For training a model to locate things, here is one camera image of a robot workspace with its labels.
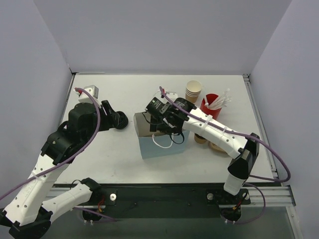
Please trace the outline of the blue paper bag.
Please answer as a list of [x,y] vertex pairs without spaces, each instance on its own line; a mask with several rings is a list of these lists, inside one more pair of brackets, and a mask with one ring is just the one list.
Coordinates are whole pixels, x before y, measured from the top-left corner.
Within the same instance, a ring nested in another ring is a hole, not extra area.
[[186,149],[190,131],[168,132],[167,125],[147,109],[134,114],[134,127],[142,159],[179,154]]

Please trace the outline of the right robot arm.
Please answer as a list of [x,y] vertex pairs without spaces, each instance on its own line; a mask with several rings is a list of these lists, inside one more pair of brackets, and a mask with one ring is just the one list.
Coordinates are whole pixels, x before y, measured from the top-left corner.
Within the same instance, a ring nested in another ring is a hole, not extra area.
[[146,106],[146,112],[160,132],[179,135],[183,130],[188,130],[224,150],[232,161],[227,168],[229,175],[221,197],[226,203],[238,199],[239,191],[249,178],[259,155],[258,135],[239,136],[184,98],[163,103],[154,97]]

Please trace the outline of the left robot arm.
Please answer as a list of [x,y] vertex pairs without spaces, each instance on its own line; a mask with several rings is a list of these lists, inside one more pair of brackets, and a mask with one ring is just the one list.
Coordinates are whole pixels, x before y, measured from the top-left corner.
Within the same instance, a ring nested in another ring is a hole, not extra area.
[[47,200],[60,174],[73,162],[72,156],[83,152],[99,131],[117,128],[124,114],[114,111],[107,100],[97,108],[91,103],[78,103],[57,131],[41,149],[37,163],[10,204],[0,211],[0,224],[9,227],[15,239],[39,239],[51,224],[74,207],[91,205],[106,199],[99,183],[85,178],[69,191]]

